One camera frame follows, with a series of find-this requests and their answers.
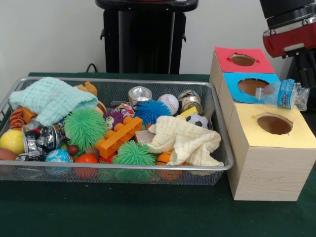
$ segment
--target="crushed plastic bottle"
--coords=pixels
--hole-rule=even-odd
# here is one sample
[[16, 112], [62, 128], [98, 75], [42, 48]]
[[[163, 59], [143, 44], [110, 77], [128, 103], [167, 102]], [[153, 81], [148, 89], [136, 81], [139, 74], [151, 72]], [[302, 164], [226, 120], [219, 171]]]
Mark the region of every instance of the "crushed plastic bottle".
[[274, 82], [265, 88], [256, 89], [256, 99], [264, 104], [277, 105], [278, 107], [292, 109], [296, 106], [300, 111], [307, 110], [309, 88], [303, 88], [293, 79]]

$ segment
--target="green table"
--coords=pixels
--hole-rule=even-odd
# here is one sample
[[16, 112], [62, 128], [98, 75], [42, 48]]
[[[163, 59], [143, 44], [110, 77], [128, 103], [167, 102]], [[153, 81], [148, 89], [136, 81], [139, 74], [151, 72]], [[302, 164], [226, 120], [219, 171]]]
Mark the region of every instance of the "green table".
[[[208, 75], [30, 74], [208, 81]], [[0, 182], [0, 236], [315, 236], [316, 172], [298, 202], [233, 201], [214, 187]]]

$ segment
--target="black cord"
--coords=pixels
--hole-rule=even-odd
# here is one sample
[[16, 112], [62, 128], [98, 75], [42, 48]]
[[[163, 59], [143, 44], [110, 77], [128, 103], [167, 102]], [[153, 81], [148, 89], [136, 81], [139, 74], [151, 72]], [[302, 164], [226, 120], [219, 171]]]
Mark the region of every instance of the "black cord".
[[89, 66], [87, 67], [87, 70], [86, 70], [85, 72], [88, 73], [91, 67], [94, 68], [94, 71], [95, 71], [96, 73], [98, 72], [96, 66], [95, 66], [93, 63], [90, 63], [90, 64], [89, 64]]

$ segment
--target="metal basket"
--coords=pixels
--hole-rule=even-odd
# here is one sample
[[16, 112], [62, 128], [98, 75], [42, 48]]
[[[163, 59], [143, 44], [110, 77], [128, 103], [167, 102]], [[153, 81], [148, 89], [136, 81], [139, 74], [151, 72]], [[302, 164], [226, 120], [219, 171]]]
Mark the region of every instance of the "metal basket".
[[[0, 135], [9, 129], [12, 109], [8, 103], [13, 91], [23, 90], [40, 78], [18, 80], [0, 104]], [[127, 100], [130, 88], [141, 85], [153, 92], [153, 99], [163, 94], [178, 96], [184, 90], [194, 90], [201, 97], [204, 115], [213, 129], [222, 136], [219, 148], [212, 156], [224, 163], [222, 167], [114, 165], [87, 163], [54, 163], [0, 160], [0, 180], [87, 182], [87, 183], [146, 183], [177, 185], [215, 185], [234, 160], [216, 91], [204, 82], [144, 81], [119, 79], [66, 79], [70, 85], [90, 81], [98, 89], [98, 99], [110, 110]]]

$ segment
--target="red box top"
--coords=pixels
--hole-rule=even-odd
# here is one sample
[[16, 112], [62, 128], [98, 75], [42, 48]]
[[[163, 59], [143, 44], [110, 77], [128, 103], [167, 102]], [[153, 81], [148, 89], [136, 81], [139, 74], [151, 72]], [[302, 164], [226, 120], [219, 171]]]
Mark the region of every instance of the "red box top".
[[259, 48], [215, 47], [215, 52], [224, 73], [275, 73], [263, 51]]

